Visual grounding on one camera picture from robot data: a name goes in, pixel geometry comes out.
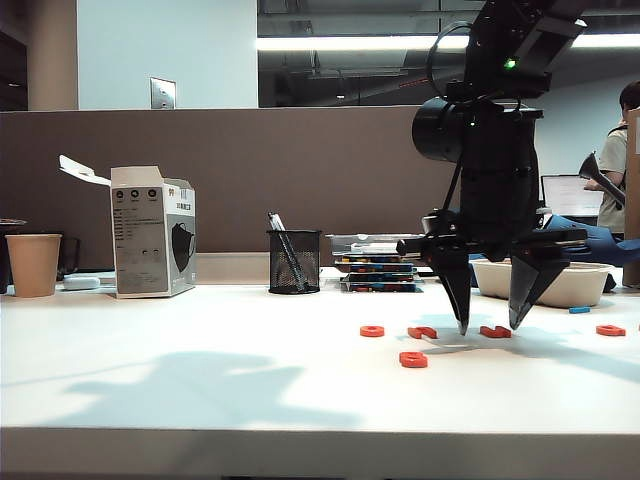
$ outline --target robotic arm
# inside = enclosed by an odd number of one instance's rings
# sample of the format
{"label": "robotic arm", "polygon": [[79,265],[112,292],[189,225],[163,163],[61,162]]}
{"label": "robotic arm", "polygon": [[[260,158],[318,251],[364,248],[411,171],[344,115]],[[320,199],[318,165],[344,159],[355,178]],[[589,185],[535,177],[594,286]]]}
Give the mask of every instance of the robotic arm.
{"label": "robotic arm", "polygon": [[[456,163],[449,194],[428,216],[424,237],[399,242],[440,277],[465,334],[469,323],[468,255],[511,258],[509,322],[516,329],[531,306],[569,264],[562,246],[584,242],[584,230],[536,230],[538,160],[535,121],[542,111],[524,98],[549,90],[548,69],[586,27],[587,0],[487,1],[469,25],[463,81],[428,100],[413,122],[413,141],[425,157]],[[449,31],[443,30],[438,40]],[[436,46],[429,52],[427,69]],[[513,107],[495,100],[513,99]],[[449,203],[460,177],[460,209]]]}

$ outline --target green led light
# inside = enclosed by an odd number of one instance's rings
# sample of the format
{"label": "green led light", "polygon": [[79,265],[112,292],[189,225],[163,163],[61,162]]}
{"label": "green led light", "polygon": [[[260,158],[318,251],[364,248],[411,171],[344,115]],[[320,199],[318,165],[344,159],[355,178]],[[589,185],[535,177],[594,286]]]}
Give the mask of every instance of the green led light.
{"label": "green led light", "polygon": [[518,61],[515,58],[507,58],[507,61],[504,62],[504,69],[513,70],[517,64]]}

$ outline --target face mask box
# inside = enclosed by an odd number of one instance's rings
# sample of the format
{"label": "face mask box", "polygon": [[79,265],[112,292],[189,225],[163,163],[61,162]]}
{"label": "face mask box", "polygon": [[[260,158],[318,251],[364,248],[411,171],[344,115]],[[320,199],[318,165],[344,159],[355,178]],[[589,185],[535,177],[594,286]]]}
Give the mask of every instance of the face mask box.
{"label": "face mask box", "polygon": [[118,298],[170,297],[196,283],[195,191],[155,166],[111,169],[111,181],[61,156],[61,170],[108,185]]}

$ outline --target white eraser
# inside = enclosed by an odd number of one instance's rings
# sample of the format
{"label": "white eraser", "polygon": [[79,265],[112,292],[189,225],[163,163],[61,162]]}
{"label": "white eraser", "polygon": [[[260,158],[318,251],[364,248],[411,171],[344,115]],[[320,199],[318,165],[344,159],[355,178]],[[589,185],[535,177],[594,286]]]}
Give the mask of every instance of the white eraser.
{"label": "white eraser", "polygon": [[66,277],[62,285],[65,290],[90,290],[100,286],[98,277]]}

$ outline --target brown paper cup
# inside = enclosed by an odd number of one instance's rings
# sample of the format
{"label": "brown paper cup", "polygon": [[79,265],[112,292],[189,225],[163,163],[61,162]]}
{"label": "brown paper cup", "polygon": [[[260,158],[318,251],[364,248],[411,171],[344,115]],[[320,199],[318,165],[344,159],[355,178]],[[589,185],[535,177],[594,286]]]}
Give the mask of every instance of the brown paper cup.
{"label": "brown paper cup", "polygon": [[6,235],[16,297],[46,297],[56,287],[60,234]]}

